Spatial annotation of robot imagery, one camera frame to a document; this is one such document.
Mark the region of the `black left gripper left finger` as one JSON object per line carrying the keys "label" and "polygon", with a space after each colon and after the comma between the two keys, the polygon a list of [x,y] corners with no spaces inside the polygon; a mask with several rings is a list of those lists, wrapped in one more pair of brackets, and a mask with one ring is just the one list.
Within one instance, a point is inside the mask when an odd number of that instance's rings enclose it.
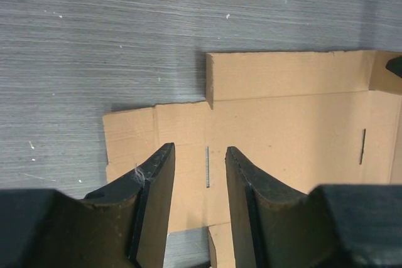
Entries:
{"label": "black left gripper left finger", "polygon": [[175,146],[75,199],[55,189],[1,191],[2,267],[162,267]]}

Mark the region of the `brown cardboard box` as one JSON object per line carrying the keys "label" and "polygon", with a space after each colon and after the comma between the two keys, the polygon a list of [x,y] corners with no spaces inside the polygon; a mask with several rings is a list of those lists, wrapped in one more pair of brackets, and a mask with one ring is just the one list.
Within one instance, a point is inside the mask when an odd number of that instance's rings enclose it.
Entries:
{"label": "brown cardboard box", "polygon": [[401,182],[398,52],[208,53],[206,99],[106,114],[107,180],[176,150],[169,232],[207,227],[213,267],[234,267],[225,153],[304,193]]}

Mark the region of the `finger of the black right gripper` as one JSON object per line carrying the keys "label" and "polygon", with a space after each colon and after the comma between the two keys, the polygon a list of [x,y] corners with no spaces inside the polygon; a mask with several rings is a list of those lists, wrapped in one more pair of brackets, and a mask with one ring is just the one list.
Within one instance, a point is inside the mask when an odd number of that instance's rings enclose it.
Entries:
{"label": "finger of the black right gripper", "polygon": [[402,56],[390,59],[386,64],[386,70],[402,78]]}

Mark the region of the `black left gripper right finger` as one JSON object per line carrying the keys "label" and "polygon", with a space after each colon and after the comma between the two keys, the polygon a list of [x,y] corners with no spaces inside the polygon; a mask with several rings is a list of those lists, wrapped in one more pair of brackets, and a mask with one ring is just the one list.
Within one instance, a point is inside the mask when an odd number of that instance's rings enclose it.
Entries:
{"label": "black left gripper right finger", "polygon": [[316,186],[304,194],[225,155],[236,267],[400,267],[399,185]]}

